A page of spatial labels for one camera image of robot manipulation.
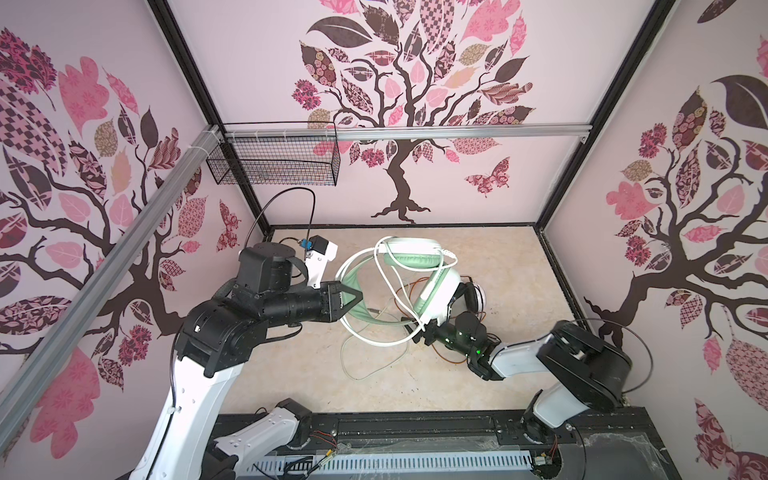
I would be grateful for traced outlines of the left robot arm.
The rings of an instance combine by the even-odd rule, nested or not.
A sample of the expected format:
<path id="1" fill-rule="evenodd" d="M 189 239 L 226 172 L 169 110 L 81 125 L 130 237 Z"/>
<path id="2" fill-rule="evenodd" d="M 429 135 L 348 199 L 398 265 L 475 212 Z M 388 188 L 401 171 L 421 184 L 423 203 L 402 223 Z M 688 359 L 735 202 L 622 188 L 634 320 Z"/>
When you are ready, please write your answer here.
<path id="1" fill-rule="evenodd" d="M 311 413 L 288 399 L 240 430 L 214 437 L 225 397 L 268 331 L 340 320 L 363 295 L 326 281 L 336 244 L 320 236 L 299 259 L 287 245 L 262 242 L 239 254 L 237 275 L 194 307 L 175 337 L 170 390 L 131 479 L 236 479 L 292 441 L 304 443 Z"/>

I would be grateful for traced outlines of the mint green over-ear headphones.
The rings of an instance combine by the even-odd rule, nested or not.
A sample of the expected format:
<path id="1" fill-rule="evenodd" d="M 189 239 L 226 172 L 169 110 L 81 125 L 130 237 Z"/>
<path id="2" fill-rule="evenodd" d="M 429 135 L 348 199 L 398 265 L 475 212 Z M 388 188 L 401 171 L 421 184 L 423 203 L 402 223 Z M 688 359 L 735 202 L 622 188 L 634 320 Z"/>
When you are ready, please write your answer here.
<path id="1" fill-rule="evenodd" d="M 336 271 L 334 278 L 360 289 L 358 275 L 365 266 L 372 265 L 380 276 L 390 298 L 405 313 L 406 319 L 396 325 L 404 330 L 410 324 L 419 328 L 434 321 L 441 325 L 449 319 L 449 301 L 460 282 L 457 271 L 458 255 L 444 248 L 438 241 L 427 238 L 384 236 L 369 248 L 348 257 Z M 352 319 L 374 324 L 378 320 L 362 308 L 361 301 L 340 323 L 353 338 L 376 348 L 391 348 L 410 342 L 407 335 L 392 341 L 375 340 L 356 330 Z"/>

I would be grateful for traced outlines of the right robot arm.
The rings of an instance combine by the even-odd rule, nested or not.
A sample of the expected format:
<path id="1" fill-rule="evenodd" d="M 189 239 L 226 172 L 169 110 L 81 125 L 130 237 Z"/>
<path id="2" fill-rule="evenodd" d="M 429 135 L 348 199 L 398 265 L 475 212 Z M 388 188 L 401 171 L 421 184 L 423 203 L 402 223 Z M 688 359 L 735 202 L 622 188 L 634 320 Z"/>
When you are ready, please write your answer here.
<path id="1" fill-rule="evenodd" d="M 611 413 L 622 405 L 631 359 L 572 321 L 559 321 L 546 335 L 504 343 L 467 311 L 454 322 L 406 328 L 416 343 L 435 342 L 462 354 L 468 369 L 485 381 L 548 372 L 556 379 L 534 395 L 516 430 L 533 444 L 554 441 L 555 430 L 587 411 Z"/>

